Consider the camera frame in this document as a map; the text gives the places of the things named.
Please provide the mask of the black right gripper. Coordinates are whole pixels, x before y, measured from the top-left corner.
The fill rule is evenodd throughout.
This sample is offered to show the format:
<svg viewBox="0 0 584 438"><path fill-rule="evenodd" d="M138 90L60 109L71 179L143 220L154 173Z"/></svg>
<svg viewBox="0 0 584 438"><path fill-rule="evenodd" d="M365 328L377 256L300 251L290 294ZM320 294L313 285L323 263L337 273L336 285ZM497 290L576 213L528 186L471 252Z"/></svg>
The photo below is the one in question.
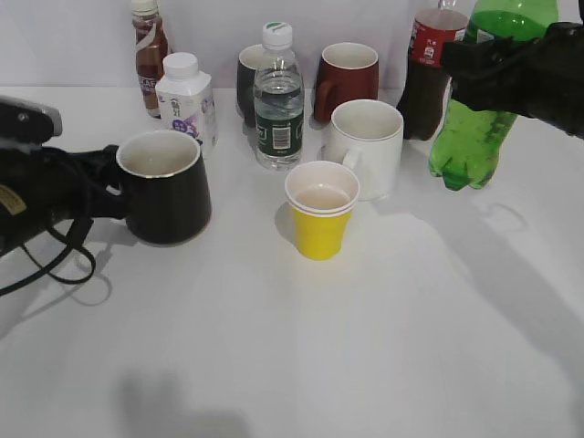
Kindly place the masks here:
<svg viewBox="0 0 584 438"><path fill-rule="evenodd" d="M452 74L453 97L474 111L507 111L583 137L583 25L558 22L527 41L512 37L445 43L449 73L479 73L519 64L517 72Z"/></svg>

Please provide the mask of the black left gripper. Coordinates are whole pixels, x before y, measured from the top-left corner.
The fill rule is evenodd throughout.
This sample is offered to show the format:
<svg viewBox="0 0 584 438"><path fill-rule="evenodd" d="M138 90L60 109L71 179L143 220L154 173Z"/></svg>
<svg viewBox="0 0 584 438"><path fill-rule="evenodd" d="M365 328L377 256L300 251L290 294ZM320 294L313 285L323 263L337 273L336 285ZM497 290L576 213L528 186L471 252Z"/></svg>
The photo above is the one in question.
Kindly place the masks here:
<svg viewBox="0 0 584 438"><path fill-rule="evenodd" d="M125 198L78 191L78 169L100 187L119 187L119 146L69 152L63 167L44 144L62 134L59 111L10 96L1 98L1 254L4 256L51 225L72 218L89 224L95 218L122 220Z"/></svg>

